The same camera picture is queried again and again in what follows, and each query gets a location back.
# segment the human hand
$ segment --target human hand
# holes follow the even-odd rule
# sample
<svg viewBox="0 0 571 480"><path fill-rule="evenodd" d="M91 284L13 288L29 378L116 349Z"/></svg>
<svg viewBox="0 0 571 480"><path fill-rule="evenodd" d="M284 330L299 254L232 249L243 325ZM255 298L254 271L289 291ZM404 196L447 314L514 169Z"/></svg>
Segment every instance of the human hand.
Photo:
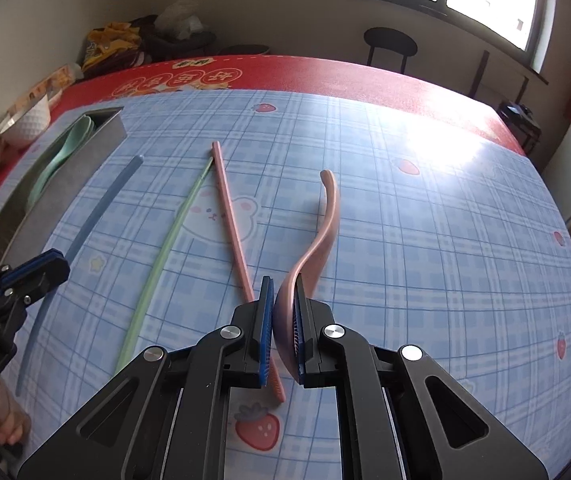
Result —
<svg viewBox="0 0 571 480"><path fill-rule="evenodd" d="M0 378L0 446L16 444L27 436L30 426L30 417Z"/></svg>

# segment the strawberry print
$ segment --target strawberry print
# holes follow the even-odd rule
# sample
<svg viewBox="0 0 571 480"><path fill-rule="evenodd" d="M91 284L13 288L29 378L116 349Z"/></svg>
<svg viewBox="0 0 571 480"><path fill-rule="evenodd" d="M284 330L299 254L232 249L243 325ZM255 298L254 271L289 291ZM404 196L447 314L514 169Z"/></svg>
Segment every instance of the strawberry print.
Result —
<svg viewBox="0 0 571 480"><path fill-rule="evenodd" d="M399 169L403 171L403 173L407 173L409 175L418 175L421 173L419 168L417 168L411 161L406 160L403 158L399 163Z"/></svg>
<svg viewBox="0 0 571 480"><path fill-rule="evenodd" d="M255 402L251 408L241 405L234 429L239 438L253 449L269 451L279 440L279 419Z"/></svg>
<svg viewBox="0 0 571 480"><path fill-rule="evenodd" d="M563 239L563 235L560 232L555 231L554 238L561 247L565 247L565 240Z"/></svg>
<svg viewBox="0 0 571 480"><path fill-rule="evenodd" d="M567 343L565 341L565 334L563 332L559 332L559 338L557 339L557 354L559 355L559 359L563 359L565 357Z"/></svg>
<svg viewBox="0 0 571 480"><path fill-rule="evenodd" d="M261 103L260 105L256 105L254 107L254 111L265 114L268 112L276 112L277 107L275 107L275 105L271 105L269 103Z"/></svg>

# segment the metal screw cap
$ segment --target metal screw cap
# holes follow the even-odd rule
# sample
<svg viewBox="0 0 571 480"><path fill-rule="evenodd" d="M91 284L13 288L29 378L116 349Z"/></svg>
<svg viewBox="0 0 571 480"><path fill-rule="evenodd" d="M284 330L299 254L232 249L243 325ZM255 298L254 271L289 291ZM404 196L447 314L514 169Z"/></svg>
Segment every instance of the metal screw cap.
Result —
<svg viewBox="0 0 571 480"><path fill-rule="evenodd" d="M144 352L144 359L150 363L158 361L163 357L163 348L160 346L151 346Z"/></svg>
<svg viewBox="0 0 571 480"><path fill-rule="evenodd" d="M242 334L242 330L238 326L228 325L224 326L219 334L224 339L236 339Z"/></svg>
<svg viewBox="0 0 571 480"><path fill-rule="evenodd" d="M401 349L401 355L408 361L418 361L423 357L423 352L418 346L406 345Z"/></svg>
<svg viewBox="0 0 571 480"><path fill-rule="evenodd" d="M345 328L343 328L341 325L328 325L323 329L323 333L333 339L339 339L345 335Z"/></svg>

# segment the window sill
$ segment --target window sill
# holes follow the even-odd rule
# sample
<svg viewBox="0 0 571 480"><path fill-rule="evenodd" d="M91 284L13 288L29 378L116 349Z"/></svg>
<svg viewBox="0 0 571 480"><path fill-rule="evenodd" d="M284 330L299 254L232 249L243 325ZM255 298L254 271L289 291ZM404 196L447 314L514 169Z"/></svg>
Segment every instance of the window sill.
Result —
<svg viewBox="0 0 571 480"><path fill-rule="evenodd" d="M443 22L450 23L455 27L461 28L466 32L469 32L473 36L480 38L483 41L496 47L498 50L512 58L520 66L527 70L528 75L535 76L539 81L544 84L549 84L548 81L543 78L537 71L535 71L529 63L524 59L525 53L523 50L519 49L517 46L510 43L508 40L499 36L491 28L486 27L483 23L477 22L468 16L457 12L456 10L446 8L445 12L434 9L437 3L432 0L382 0L384 2L390 2L392 4L400 5L403 7L408 7L410 9L418 10L423 12L433 18L438 18Z"/></svg>

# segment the chair backrest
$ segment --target chair backrest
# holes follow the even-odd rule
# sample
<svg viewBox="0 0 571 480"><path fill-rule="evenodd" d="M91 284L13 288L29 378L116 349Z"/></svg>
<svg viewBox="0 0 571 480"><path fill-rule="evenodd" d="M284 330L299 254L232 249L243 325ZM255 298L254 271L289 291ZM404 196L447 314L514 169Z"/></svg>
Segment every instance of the chair backrest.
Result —
<svg viewBox="0 0 571 480"><path fill-rule="evenodd" d="M363 34L363 39L370 46L370 54L368 55L367 65L372 64L372 57L375 48L385 48L387 50L392 50L403 56L403 61L401 62L401 73L405 72L406 61L408 57L414 56L419 47L417 43L400 30L395 28L387 27L374 27L369 28Z"/></svg>

